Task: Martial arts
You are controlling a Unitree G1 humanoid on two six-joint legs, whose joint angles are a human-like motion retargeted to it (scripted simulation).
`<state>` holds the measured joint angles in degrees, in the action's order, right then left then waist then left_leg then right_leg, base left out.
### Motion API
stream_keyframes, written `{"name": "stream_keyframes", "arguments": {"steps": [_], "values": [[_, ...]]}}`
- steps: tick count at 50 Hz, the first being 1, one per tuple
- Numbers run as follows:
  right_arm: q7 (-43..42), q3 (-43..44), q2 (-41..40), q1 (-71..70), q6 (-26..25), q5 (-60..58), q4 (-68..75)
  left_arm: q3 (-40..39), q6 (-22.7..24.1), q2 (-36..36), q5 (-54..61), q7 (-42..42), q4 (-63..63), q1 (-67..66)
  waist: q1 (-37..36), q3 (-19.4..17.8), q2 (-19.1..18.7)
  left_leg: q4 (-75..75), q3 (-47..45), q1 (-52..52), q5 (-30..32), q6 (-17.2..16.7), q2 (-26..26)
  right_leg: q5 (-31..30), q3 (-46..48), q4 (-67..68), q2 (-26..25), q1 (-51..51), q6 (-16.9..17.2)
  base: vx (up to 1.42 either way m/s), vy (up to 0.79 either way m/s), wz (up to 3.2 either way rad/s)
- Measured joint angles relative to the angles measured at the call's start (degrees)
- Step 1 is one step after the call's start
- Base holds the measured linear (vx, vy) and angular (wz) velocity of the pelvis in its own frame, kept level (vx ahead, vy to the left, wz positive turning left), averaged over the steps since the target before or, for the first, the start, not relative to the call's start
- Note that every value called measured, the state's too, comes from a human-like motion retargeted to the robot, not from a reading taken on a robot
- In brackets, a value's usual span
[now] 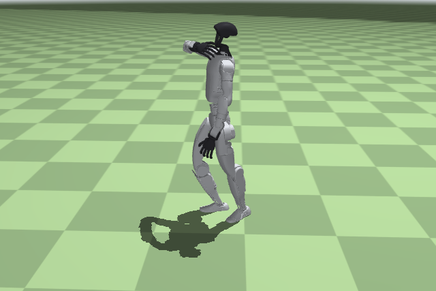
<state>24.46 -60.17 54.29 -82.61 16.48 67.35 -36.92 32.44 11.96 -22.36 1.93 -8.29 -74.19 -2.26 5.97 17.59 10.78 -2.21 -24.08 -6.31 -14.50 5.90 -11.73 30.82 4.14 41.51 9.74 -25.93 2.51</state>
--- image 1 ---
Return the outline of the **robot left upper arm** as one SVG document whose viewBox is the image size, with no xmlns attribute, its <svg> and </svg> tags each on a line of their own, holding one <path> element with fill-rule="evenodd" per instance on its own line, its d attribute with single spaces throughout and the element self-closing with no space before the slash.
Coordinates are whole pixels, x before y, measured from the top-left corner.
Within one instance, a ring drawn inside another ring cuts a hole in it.
<svg viewBox="0 0 436 291">
<path fill-rule="evenodd" d="M 219 66 L 219 73 L 221 74 L 221 88 L 223 95 L 228 99 L 228 106 L 232 103 L 232 89 L 233 89 L 233 75 L 234 64 L 230 60 L 222 60 Z"/>
</svg>

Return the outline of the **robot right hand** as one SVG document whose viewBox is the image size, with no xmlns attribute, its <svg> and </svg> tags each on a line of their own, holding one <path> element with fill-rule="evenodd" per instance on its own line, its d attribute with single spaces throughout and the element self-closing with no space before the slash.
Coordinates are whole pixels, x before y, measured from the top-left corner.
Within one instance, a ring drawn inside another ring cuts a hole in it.
<svg viewBox="0 0 436 291">
<path fill-rule="evenodd" d="M 212 45 L 210 45 L 210 44 L 212 44 Z M 210 50 L 210 51 L 212 51 L 213 53 L 215 53 L 217 55 L 217 53 L 212 49 L 212 48 L 214 48 L 216 51 L 219 51 L 218 48 L 213 46 L 215 44 L 216 43 L 214 43 L 214 42 L 205 42 L 205 43 L 204 42 L 202 42 L 202 43 L 195 42 L 194 45 L 193 45 L 193 48 L 189 48 L 189 49 L 190 49 L 190 51 L 198 52 L 200 54 L 203 54 L 204 56 L 206 56 L 207 58 L 209 58 L 211 60 L 211 58 L 206 53 L 208 53 L 212 57 L 215 57 L 211 52 L 208 51 L 208 50 Z"/>
</svg>

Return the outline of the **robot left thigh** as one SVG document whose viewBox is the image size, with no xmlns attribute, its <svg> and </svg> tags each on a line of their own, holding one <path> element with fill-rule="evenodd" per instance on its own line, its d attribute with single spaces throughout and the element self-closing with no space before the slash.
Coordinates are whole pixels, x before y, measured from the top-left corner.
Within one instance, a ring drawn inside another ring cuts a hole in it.
<svg viewBox="0 0 436 291">
<path fill-rule="evenodd" d="M 233 125 L 228 125 L 227 122 L 224 124 L 218 140 L 215 141 L 215 150 L 221 168 L 234 179 L 235 169 L 241 166 L 234 163 L 234 149 L 228 140 L 235 138 L 235 130 Z"/>
</svg>

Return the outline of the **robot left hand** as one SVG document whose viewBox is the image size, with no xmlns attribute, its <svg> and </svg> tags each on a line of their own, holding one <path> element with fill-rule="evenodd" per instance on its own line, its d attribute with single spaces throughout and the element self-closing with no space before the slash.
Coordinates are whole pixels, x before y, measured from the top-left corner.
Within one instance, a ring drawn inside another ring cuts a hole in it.
<svg viewBox="0 0 436 291">
<path fill-rule="evenodd" d="M 211 131 L 210 131 L 210 132 L 211 132 Z M 200 154 L 202 154 L 203 150 L 205 149 L 204 152 L 203 152 L 203 157 L 206 156 L 206 158 L 209 158 L 208 154 L 209 154 L 209 152 L 211 151 L 211 153 L 210 153 L 210 158 L 212 159 L 212 158 L 213 158 L 213 157 L 212 157 L 212 155 L 213 155 L 213 151 L 214 151 L 214 149 L 215 149 L 215 141 L 218 140 L 219 135 L 220 135 L 221 132 L 219 132 L 219 133 L 217 134 L 217 137 L 216 137 L 216 138 L 212 137 L 212 136 L 210 135 L 210 132 L 209 132 L 209 134 L 208 134 L 208 138 L 205 138 L 205 140 L 202 141 L 198 146 L 200 147 L 200 146 L 203 144 L 203 145 L 202 145 L 202 148 L 201 148 L 201 150 L 200 150 Z M 206 150 L 208 150 L 207 153 L 206 153 Z M 206 153 L 206 155 L 205 155 L 205 153 Z"/>
</svg>

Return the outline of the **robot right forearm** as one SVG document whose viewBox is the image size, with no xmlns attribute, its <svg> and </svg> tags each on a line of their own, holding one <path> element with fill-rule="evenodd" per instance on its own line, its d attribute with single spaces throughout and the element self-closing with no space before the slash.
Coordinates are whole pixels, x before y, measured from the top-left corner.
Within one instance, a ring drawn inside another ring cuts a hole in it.
<svg viewBox="0 0 436 291">
<path fill-rule="evenodd" d="M 190 51 L 189 48 L 193 48 L 194 43 L 195 43 L 195 41 L 186 40 L 185 43 L 183 44 L 183 47 L 187 52 L 192 53 L 193 51 Z"/>
</svg>

